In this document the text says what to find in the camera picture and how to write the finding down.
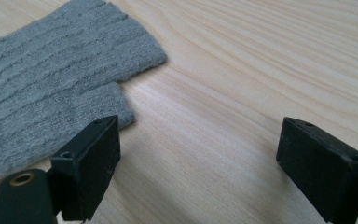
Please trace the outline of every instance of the wooden table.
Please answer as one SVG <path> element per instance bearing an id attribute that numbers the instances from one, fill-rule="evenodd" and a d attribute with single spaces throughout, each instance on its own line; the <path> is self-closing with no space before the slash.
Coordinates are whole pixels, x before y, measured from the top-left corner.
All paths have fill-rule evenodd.
<path id="1" fill-rule="evenodd" d="M 0 36 L 63 2 L 0 0 Z M 324 223 L 275 156 L 283 117 L 358 149 L 358 1 L 113 2 L 169 62 L 123 85 L 136 123 L 91 223 Z"/>

